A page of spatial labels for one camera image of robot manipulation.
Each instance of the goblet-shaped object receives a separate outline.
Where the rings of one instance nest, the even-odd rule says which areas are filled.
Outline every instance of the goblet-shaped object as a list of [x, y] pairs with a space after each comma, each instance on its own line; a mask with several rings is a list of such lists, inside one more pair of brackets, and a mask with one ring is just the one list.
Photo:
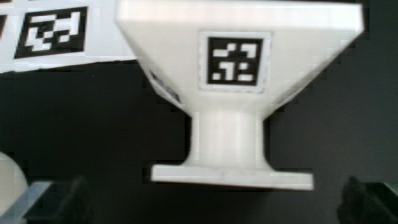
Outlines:
[[266, 160], [264, 120], [363, 32], [361, 5], [120, 0], [118, 25], [157, 93], [193, 116], [193, 148], [154, 180], [313, 189]]

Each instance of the white object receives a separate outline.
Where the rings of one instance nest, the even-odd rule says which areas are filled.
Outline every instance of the white object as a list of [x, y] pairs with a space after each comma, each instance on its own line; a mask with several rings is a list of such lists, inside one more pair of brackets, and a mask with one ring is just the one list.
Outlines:
[[313, 189], [264, 155], [264, 120], [363, 32], [360, 4], [120, 0], [118, 24], [155, 90], [193, 116], [182, 166], [154, 180]]
[[27, 190], [27, 180], [22, 169], [0, 152], [0, 216]]

